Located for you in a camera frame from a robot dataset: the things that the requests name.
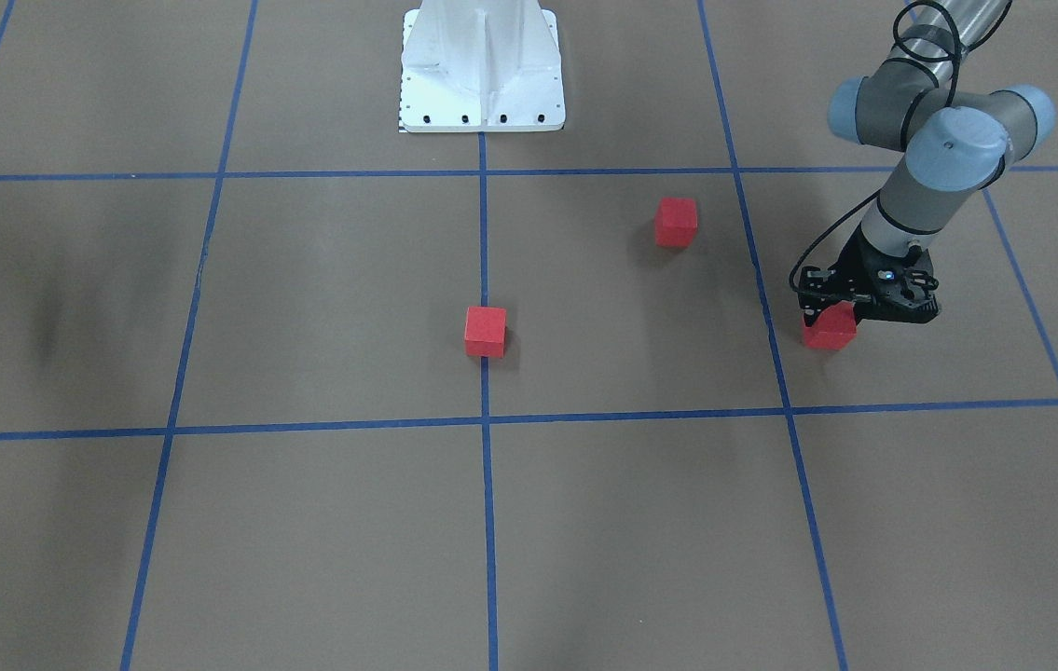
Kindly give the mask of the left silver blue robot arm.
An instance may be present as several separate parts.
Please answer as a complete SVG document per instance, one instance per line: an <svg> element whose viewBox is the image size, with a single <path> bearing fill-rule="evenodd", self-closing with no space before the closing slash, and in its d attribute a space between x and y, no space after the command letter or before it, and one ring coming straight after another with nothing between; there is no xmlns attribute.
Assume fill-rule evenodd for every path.
<svg viewBox="0 0 1058 671"><path fill-rule="evenodd" d="M875 71L832 94L832 133L900 152L899 165L852 208L859 224L829 267L794 264L805 326L839 308L856 322L932 322L941 307L929 247L959 208L1053 132L1056 107L1030 85L964 93L959 73L1009 16L1009 1L913 1L892 22Z"/></svg>

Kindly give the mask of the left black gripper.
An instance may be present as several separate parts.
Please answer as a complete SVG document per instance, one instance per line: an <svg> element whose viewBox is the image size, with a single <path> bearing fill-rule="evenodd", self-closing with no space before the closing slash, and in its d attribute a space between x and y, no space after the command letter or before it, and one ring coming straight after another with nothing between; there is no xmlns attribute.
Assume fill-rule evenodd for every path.
<svg viewBox="0 0 1058 671"><path fill-rule="evenodd" d="M849 238L836 260L857 322L925 324L941 314L940 282L929 250L912 244L904 256L884 254L861 230Z"/></svg>

